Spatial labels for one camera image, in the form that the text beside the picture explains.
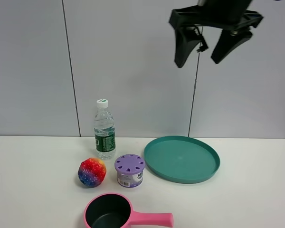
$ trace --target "pink pan handle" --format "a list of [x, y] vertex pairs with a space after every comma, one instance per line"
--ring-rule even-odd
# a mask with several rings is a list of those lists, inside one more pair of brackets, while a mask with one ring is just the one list
[[172, 213], [151, 214], [132, 211], [130, 225], [154, 225], [163, 227], [173, 227]]

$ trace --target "table surface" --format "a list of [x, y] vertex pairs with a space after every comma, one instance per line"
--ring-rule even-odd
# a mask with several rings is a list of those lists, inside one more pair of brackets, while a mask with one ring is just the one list
[[[153, 138], [117, 138], [116, 157], [142, 155]], [[145, 169], [140, 186], [116, 181], [114, 159], [94, 188], [78, 180], [94, 138], [0, 136], [0, 228], [84, 228], [95, 196], [118, 192], [136, 211], [172, 212], [175, 228], [285, 228], [285, 139], [201, 139], [221, 158], [210, 180], [178, 184]], [[155, 226], [133, 226], [155, 228]]]

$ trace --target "green bottle label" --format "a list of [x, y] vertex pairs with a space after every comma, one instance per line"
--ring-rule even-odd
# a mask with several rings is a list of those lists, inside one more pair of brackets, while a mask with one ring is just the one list
[[115, 133], [109, 136], [95, 135], [96, 149], [100, 152], [110, 152], [115, 149]]

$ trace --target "water bottle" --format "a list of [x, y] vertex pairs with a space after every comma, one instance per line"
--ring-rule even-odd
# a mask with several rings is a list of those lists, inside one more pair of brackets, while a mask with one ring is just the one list
[[115, 154], [115, 126], [108, 106], [108, 100], [98, 100], [94, 119], [96, 150], [101, 159], [109, 159]]

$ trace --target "white wall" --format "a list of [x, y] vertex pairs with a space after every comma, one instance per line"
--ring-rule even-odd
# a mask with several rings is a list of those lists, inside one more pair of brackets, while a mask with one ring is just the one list
[[0, 0], [0, 135], [78, 136], [61, 0]]
[[191, 0], [64, 0], [82, 136], [106, 98], [117, 136], [187, 135], [197, 54], [174, 62], [172, 9]]
[[285, 138], [285, 0], [255, 0], [265, 19], [219, 65], [210, 56], [220, 30], [204, 28], [190, 135]]

